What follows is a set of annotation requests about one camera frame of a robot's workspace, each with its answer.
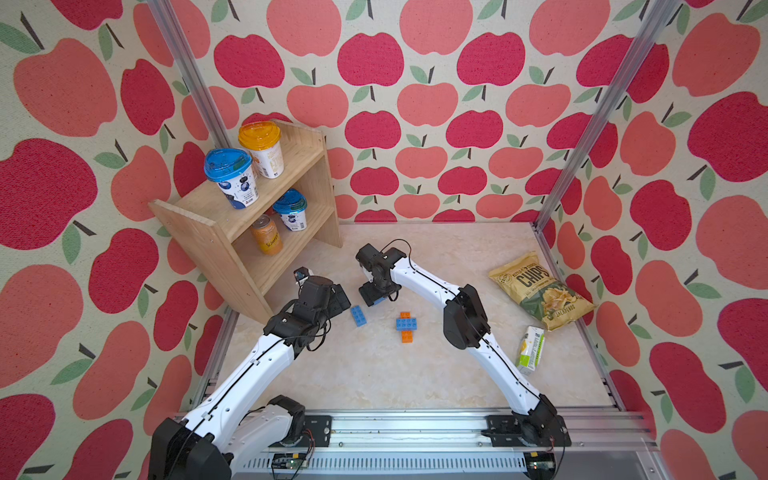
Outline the orange lego brick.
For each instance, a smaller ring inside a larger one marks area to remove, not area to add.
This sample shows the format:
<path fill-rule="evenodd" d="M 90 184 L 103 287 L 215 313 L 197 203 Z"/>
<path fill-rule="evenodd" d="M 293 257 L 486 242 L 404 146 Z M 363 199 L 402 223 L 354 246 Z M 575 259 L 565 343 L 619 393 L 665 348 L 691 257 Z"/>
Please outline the orange lego brick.
<path fill-rule="evenodd" d="M 409 312 L 401 312 L 399 318 L 413 318 Z M 399 331 L 403 343 L 413 342 L 413 331 Z"/>

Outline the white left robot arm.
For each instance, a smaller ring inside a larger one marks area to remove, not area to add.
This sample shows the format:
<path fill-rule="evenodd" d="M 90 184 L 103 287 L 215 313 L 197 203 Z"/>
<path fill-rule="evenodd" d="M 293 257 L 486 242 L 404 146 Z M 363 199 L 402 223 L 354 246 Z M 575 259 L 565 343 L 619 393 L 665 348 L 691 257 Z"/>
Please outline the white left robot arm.
<path fill-rule="evenodd" d="M 297 298 L 272 316 L 251 353 L 224 383 L 182 419 L 165 419 L 152 435 L 151 479 L 232 479 L 274 444 L 311 441 L 304 406 L 284 395 L 255 403 L 302 351 L 350 308 L 339 284 L 308 275 Z"/>

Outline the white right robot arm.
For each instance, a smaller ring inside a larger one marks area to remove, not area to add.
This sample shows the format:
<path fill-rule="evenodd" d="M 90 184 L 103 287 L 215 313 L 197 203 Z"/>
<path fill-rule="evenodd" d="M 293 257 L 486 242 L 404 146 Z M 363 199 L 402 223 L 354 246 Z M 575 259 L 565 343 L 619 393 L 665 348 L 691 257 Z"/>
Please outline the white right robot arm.
<path fill-rule="evenodd" d="M 565 421 L 552 402 L 520 373 L 499 345 L 475 287 L 445 281 L 394 247 L 380 251 L 366 244 L 356 260 L 367 278 L 359 288 L 367 305 L 382 298 L 394 299 L 406 288 L 442 311 L 448 343 L 472 355 L 507 400 L 519 445 L 565 448 L 572 444 Z"/>

